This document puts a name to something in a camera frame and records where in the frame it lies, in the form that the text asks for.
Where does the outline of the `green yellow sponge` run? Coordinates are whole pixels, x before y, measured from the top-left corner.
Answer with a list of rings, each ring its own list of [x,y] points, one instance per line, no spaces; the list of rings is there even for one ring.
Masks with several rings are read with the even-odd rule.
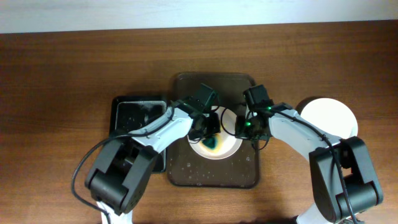
[[[219,134],[215,134],[202,140],[200,145],[207,153],[217,154],[220,151],[221,140],[221,136]]]

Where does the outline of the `white plate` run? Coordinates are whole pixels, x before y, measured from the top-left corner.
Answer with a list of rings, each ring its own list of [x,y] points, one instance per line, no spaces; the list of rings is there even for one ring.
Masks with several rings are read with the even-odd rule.
[[[227,109],[222,119],[223,127],[229,133],[234,134],[235,122],[236,114]],[[243,140],[228,134],[223,127],[220,126],[220,132],[210,137],[209,140],[204,139],[200,142],[189,140],[190,147],[206,159],[220,160],[232,156],[238,151]]]
[[[333,98],[309,98],[297,106],[300,116],[327,133],[348,139],[358,135],[358,122],[351,109]]]

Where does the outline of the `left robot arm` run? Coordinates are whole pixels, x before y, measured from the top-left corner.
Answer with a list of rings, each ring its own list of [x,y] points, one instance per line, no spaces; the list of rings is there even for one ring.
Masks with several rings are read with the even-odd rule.
[[[132,210],[142,198],[158,156],[172,143],[193,142],[219,132],[213,102],[218,95],[202,84],[193,95],[171,102],[164,114],[128,133],[113,134],[90,149],[99,149],[85,187],[102,214],[103,223],[131,223]]]

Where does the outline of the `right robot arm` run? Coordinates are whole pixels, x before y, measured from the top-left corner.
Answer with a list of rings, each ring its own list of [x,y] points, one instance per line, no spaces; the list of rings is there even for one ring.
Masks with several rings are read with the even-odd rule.
[[[314,203],[292,223],[359,223],[357,214],[382,203],[382,188],[362,139],[321,130],[290,105],[274,104],[263,85],[248,88],[243,98],[247,112],[236,119],[236,138],[276,138],[309,162]]]

